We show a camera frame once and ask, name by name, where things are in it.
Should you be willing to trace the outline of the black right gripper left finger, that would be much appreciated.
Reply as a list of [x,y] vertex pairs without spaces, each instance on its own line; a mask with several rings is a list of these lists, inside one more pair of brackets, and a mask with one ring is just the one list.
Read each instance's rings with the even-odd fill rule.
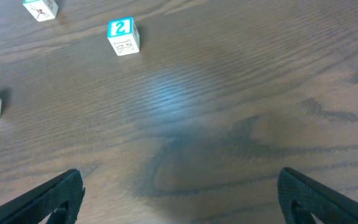
[[70,169],[0,206],[2,223],[74,224],[85,196],[80,171]]

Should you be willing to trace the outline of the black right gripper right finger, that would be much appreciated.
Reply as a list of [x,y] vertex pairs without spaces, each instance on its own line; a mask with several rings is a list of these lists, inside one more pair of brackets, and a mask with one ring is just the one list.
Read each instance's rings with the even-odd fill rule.
[[277,181],[278,201],[286,224],[358,223],[358,202],[290,167]]

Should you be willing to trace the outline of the blue number 2 block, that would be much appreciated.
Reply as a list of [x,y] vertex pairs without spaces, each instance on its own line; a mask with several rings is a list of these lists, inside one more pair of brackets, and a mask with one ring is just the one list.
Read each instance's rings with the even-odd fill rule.
[[140,35],[133,17],[109,21],[107,38],[118,56],[140,52]]

